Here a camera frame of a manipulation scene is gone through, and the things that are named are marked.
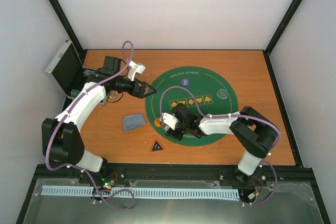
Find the blue big blind button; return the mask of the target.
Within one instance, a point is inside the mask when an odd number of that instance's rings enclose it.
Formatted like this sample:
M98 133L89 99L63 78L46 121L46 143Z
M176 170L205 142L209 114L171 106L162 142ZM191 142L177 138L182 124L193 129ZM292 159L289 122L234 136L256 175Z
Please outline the blue big blind button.
M181 85L184 87L187 87L190 84L189 79L182 79L181 80Z

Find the blue playing card deck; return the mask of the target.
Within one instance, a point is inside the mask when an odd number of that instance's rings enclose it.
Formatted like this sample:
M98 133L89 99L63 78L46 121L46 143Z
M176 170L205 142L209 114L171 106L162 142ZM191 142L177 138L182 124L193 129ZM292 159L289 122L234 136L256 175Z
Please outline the blue playing card deck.
M122 127L125 132L142 127L144 124L145 124L145 119L144 119L143 114L141 113L126 115L122 119Z

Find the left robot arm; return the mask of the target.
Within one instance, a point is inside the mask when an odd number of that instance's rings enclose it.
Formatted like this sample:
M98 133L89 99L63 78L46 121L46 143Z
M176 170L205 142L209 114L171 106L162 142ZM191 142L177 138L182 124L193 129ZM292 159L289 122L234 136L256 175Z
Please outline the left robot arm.
M71 104L54 119L46 118L42 123L43 155L48 169L53 170L49 162L56 160L61 166L91 171L90 176L97 183L108 180L106 159L85 149L80 131L94 108L112 91L139 99L155 94L155 88L135 77L144 71L141 63L110 56L105 57L101 68L84 71L86 83Z

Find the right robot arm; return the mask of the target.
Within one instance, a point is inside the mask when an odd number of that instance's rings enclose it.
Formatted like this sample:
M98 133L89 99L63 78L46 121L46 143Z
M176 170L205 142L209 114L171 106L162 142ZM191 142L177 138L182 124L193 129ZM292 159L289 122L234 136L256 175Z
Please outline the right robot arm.
M176 105L171 113L161 113L161 125L166 135L181 141L185 134L196 138L215 134L235 136L245 148L238 171L250 177L263 159L270 155L281 140L279 129L258 113L246 106L231 114L196 115L186 105Z

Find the orange small blind button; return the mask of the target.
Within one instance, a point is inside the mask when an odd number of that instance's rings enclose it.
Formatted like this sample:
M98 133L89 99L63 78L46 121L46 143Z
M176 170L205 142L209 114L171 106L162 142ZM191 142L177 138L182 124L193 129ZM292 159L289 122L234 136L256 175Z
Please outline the orange small blind button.
M160 118L156 118L156 119L154 120L154 125L155 125L156 127L161 127L161 120L160 120Z

